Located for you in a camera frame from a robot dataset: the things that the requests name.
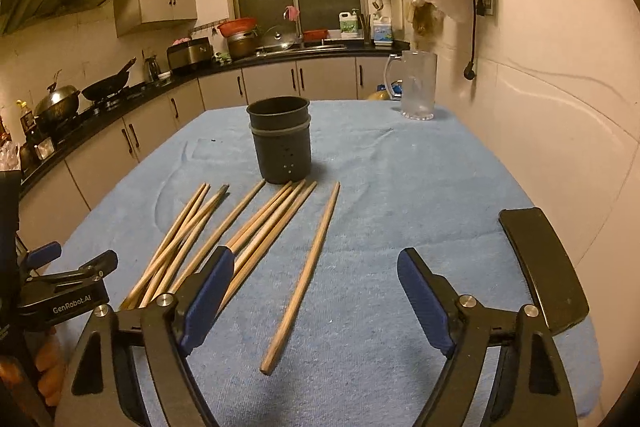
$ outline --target finger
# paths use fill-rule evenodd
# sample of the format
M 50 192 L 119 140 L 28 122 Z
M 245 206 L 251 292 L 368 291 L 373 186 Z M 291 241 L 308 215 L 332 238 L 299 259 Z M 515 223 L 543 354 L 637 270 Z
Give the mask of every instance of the finger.
M 5 385 L 17 385 L 22 381 L 22 374 L 18 366 L 12 362 L 0 362 L 0 378 Z
M 56 391 L 54 394 L 47 396 L 44 401 L 49 407 L 57 407 L 60 403 L 60 396 L 62 395 L 62 391 Z
M 60 360 L 62 360 L 62 352 L 58 339 L 53 336 L 47 337 L 47 340 L 36 355 L 36 368 L 42 373 L 59 363 Z
M 52 396 L 62 388 L 62 381 L 65 379 L 66 367 L 64 363 L 59 363 L 49 369 L 38 382 L 38 391 L 42 396 Z

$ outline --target frying pan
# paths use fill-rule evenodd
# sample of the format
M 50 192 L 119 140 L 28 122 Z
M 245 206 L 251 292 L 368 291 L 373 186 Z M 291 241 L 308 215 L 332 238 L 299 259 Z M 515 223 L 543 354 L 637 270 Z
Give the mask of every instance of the frying pan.
M 135 63 L 136 57 L 133 57 L 118 73 L 112 74 L 89 87 L 85 87 L 82 90 L 82 95 L 91 102 L 99 102 L 112 94 L 116 94 L 127 85 L 127 81 L 129 80 L 129 68 Z

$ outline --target black countertop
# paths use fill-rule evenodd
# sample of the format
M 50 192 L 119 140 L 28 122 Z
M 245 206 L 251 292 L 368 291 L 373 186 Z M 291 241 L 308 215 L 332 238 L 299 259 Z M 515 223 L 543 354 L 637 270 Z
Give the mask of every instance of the black countertop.
M 20 197 L 23 197 L 36 183 L 56 165 L 58 165 L 65 157 L 78 149 L 83 143 L 92 139 L 103 129 L 122 118 L 141 105 L 150 102 L 158 96 L 181 86 L 195 78 L 209 76 L 210 74 L 222 73 L 223 71 L 239 70 L 241 68 L 250 68 L 252 66 L 263 66 L 266 64 L 274 64 L 277 62 L 290 62 L 292 60 L 306 60 L 309 58 L 331 58 L 331 57 L 376 57 L 387 56 L 390 53 L 400 52 L 409 49 L 406 42 L 396 41 L 392 46 L 374 47 L 362 44 L 362 41 L 348 42 L 347 48 L 343 50 L 327 50 L 319 51 L 309 48 L 309 51 L 297 50 L 292 53 L 282 55 L 271 55 L 268 57 L 252 57 L 237 60 L 231 64 L 220 66 L 218 63 L 212 63 L 210 66 L 199 68 L 188 74 L 172 75 L 171 82 L 163 86 L 151 86 L 144 89 L 139 95 L 130 100 L 124 100 L 117 107 L 102 111 L 97 116 L 92 116 L 82 122 L 76 129 L 65 136 L 65 139 L 58 144 L 56 151 L 44 160 L 36 168 L 25 172 L 22 180 L 22 188 Z

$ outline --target mug handle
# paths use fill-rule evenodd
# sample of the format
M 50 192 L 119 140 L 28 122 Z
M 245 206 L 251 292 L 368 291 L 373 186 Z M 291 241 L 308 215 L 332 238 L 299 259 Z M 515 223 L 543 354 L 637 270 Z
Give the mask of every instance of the mug handle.
M 389 58 L 386 60 L 386 65 L 385 65 L 385 73 L 383 75 L 383 80 L 385 82 L 385 88 L 386 88 L 386 92 L 389 95 L 389 98 L 391 100 L 400 100 L 402 98 L 401 94 L 396 94 L 394 93 L 393 87 L 391 87 L 391 83 L 389 82 L 389 68 L 391 67 L 391 63 L 394 60 L 401 60 L 402 59 L 402 55 L 398 55 L 395 53 L 391 53 L 389 55 Z

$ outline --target glass mug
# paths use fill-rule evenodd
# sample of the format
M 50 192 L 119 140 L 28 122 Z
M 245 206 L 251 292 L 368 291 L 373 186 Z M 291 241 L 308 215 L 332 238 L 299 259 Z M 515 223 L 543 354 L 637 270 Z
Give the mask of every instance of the glass mug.
M 394 60 L 402 60 L 402 94 L 394 93 L 388 79 Z M 402 115 L 411 120 L 431 120 L 436 101 L 436 68 L 438 55 L 407 50 L 402 55 L 390 54 L 386 62 L 384 81 L 391 100 L 400 100 Z

